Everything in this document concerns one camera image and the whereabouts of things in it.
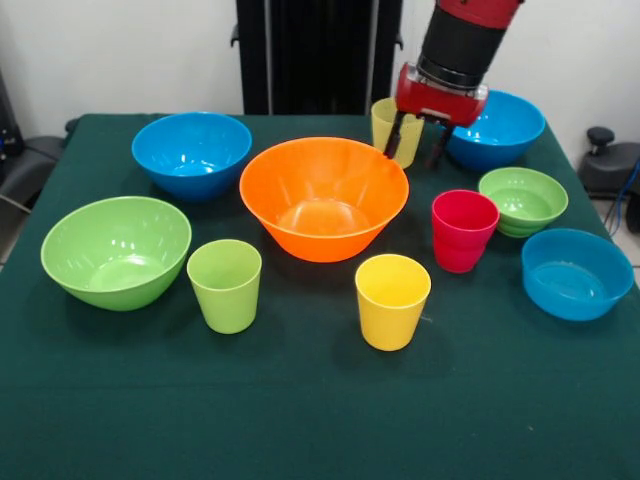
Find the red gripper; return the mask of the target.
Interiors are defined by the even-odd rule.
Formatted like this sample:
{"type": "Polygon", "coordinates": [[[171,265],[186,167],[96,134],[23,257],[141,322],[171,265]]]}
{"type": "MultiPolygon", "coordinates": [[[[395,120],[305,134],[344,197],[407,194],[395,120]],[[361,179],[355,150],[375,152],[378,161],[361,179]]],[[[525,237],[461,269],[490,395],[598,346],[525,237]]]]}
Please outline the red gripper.
{"type": "Polygon", "coordinates": [[[395,102],[398,109],[384,148],[384,155],[393,160],[401,141],[404,112],[416,117],[434,118],[434,139],[425,166],[432,170],[446,152],[454,126],[470,126],[480,116],[489,98],[489,89],[480,85],[465,91],[442,86],[422,76],[416,66],[405,63],[400,70],[395,102]]]}

